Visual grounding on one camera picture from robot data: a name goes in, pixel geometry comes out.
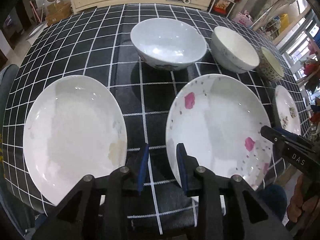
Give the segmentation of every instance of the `metal pivot screw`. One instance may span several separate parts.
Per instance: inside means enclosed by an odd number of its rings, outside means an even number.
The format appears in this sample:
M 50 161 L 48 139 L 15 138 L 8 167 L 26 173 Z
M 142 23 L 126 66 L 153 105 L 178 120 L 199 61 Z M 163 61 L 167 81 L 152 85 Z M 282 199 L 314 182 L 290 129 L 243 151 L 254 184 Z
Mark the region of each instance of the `metal pivot screw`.
M 84 177 L 83 177 L 83 180 L 85 181 L 85 182 L 89 182 L 89 181 L 91 181 L 93 179 L 93 176 L 92 175 L 85 175 Z
M 199 173 L 204 173 L 205 172 L 205 167 L 198 166 L 198 167 L 196 167 L 196 171 L 199 172 Z
M 129 168 L 127 166 L 122 166 L 120 168 L 120 172 L 122 172 L 122 173 L 127 173 L 128 171 L 129 171 Z
M 233 180 L 236 181 L 236 182 L 240 182 L 240 181 L 242 180 L 242 177 L 241 177 L 240 175 L 237 175 L 237 174 L 236 174 L 236 175 L 233 175 L 232 178 L 233 178 Z

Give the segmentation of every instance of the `wooden beam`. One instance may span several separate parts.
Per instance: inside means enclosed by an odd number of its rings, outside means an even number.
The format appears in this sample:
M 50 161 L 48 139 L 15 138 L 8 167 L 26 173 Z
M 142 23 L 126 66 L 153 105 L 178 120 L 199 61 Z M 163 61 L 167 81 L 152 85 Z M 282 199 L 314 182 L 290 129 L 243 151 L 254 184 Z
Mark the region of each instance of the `wooden beam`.
M 292 28 L 303 18 L 306 16 L 306 14 L 310 11 L 311 7 L 310 5 L 308 5 L 308 7 L 303 11 L 303 13 L 301 13 L 297 18 L 295 18 L 295 20 L 290 23 L 290 25 L 285 28 L 283 30 L 283 32 L 280 33 L 280 35 L 278 37 L 276 37 L 274 40 L 273 40 L 273 44 L 274 45 L 278 45 L 279 42 L 288 34 L 289 31 L 292 30 Z

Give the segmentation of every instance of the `tape roll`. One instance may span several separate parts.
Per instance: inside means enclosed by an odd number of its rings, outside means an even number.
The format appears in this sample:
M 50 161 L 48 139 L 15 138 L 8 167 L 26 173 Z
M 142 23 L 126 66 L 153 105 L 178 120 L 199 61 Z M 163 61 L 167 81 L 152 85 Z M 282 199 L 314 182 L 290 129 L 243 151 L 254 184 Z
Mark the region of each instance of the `tape roll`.
M 190 3 L 190 0 L 182 0 L 184 3 Z

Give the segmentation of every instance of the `yellow object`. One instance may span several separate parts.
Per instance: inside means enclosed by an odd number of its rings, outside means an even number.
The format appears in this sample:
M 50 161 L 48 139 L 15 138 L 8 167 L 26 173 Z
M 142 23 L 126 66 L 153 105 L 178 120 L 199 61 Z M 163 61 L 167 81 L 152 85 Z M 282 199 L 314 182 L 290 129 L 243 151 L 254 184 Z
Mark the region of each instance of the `yellow object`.
M 288 14 L 285 13 L 280 16 L 280 25 L 279 33 L 283 32 L 290 25 Z

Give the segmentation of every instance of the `table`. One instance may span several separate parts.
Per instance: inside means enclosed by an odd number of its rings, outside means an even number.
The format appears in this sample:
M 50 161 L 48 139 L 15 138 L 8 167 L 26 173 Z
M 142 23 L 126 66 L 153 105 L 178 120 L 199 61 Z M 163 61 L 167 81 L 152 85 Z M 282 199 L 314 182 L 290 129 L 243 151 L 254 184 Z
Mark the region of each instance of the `table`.
M 237 31 L 255 48 L 269 48 L 284 68 L 285 77 L 279 82 L 268 82 L 256 71 L 230 72 L 217 64 L 209 49 L 199 62 L 187 69 L 177 72 L 155 70 L 139 59 L 130 40 L 132 28 L 139 21 L 153 17 L 186 22 L 208 43 L 212 30 L 218 25 Z M 260 34 L 226 18 L 181 6 L 128 4 L 93 9 L 44 29 L 22 63 L 6 107 L 3 151 L 9 190 L 41 213 L 47 215 L 52 211 L 54 206 L 35 187 L 24 162 L 24 123 L 33 102 L 45 87 L 63 76 L 86 75 L 104 84 L 120 105 L 128 133 L 128 157 L 144 142 L 150 146 L 151 163 L 142 195 L 138 201 L 126 199 L 125 210 L 132 228 L 144 226 L 162 233 L 196 225 L 197 203 L 184 196 L 170 170 L 165 150 L 165 126 L 175 95 L 187 82 L 208 73 L 232 76 L 246 84 L 261 100 L 272 125 L 275 125 L 274 88 L 283 85 L 297 105 L 302 135 L 310 135 L 301 93 L 278 50 Z M 260 188 L 274 182 L 286 167 L 288 163 L 274 153 Z

